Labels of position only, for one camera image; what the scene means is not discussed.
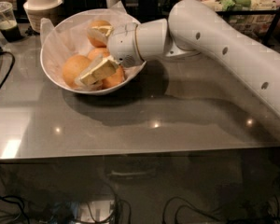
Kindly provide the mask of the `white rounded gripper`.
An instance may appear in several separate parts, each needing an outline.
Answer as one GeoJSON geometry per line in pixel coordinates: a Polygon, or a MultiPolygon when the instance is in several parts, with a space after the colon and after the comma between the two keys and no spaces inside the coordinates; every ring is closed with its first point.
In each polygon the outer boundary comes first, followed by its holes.
{"type": "MultiPolygon", "coordinates": [[[[109,36],[107,47],[115,60],[124,67],[134,67],[143,63],[136,45],[136,28],[137,24],[130,22],[115,28],[114,31],[112,25],[93,26],[92,30],[109,36]]],[[[90,86],[115,74],[119,64],[114,59],[111,56],[98,56],[81,72],[78,81],[90,86]]]]}

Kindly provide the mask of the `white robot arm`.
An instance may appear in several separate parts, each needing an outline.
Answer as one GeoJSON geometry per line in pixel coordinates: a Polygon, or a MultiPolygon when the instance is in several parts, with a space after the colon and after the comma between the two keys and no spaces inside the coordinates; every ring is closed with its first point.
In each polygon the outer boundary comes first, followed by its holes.
{"type": "Polygon", "coordinates": [[[88,32],[126,67],[200,52],[226,67],[280,118],[280,53],[239,33],[199,1],[178,2],[167,19],[88,32]]]}

